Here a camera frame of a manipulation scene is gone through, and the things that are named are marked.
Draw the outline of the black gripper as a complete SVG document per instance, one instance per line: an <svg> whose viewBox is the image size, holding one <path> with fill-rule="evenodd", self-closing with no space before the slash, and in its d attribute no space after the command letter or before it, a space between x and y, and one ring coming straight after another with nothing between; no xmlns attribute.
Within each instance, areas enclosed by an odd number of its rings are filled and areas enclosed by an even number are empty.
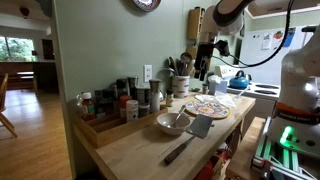
<svg viewBox="0 0 320 180"><path fill-rule="evenodd" d="M213 49L214 49L214 45L211 43L200 44L198 46L196 61L194 64L195 79L199 79L200 81L204 80L205 74L208 71L208 63L210 62L213 54Z"/></svg>

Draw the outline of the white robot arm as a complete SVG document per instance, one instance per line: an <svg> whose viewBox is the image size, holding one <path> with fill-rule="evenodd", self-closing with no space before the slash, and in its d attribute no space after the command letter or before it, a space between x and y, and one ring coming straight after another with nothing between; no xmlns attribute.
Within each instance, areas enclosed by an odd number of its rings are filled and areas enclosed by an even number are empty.
<svg viewBox="0 0 320 180"><path fill-rule="evenodd" d="M243 27L243 11L253 0L221 0L205 10L194 77L202 81L208 71L218 35L233 35ZM281 89L268 137L284 148L320 157L320 114L317 111L320 76L320 26L300 49L284 56Z"/></svg>

